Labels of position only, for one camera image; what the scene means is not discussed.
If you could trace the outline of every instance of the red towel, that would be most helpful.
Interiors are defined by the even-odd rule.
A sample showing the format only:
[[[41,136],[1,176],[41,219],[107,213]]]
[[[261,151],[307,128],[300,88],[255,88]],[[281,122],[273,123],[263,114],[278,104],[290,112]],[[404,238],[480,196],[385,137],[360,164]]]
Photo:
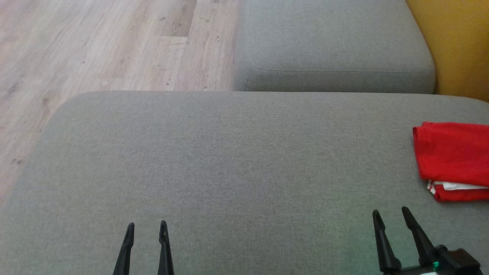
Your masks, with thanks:
[[[413,135],[422,179],[489,187],[489,126],[424,122],[413,128]],[[448,191],[443,186],[435,187],[442,189],[437,191],[439,201],[489,199],[487,190]]]

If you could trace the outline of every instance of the fabric upholstery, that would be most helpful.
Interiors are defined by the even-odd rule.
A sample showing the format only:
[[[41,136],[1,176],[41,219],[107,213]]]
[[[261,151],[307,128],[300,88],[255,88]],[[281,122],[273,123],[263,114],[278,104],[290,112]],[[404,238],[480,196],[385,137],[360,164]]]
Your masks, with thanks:
[[[407,3],[435,61],[436,92],[489,102],[489,1]]]
[[[112,274],[135,222],[132,274],[156,274],[159,221],[179,275],[380,274],[378,209],[404,266],[408,206],[435,245],[489,264],[489,204],[440,204],[412,127],[489,124],[440,95],[97,92],[64,104],[0,211],[2,275]]]
[[[433,93],[404,0],[243,0],[236,91]]]

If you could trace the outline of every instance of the sofa cushion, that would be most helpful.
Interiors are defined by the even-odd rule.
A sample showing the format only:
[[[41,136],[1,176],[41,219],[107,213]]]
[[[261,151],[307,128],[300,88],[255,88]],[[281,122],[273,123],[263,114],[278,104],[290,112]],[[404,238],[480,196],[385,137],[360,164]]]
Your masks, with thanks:
[[[404,0],[242,0],[237,91],[433,93]]]
[[[412,127],[489,124],[489,104],[413,94],[98,92],[63,105],[0,211],[2,275],[112,274],[135,223],[132,274],[380,274],[378,209],[417,263],[401,213],[432,242],[489,262],[489,204],[440,204]]]

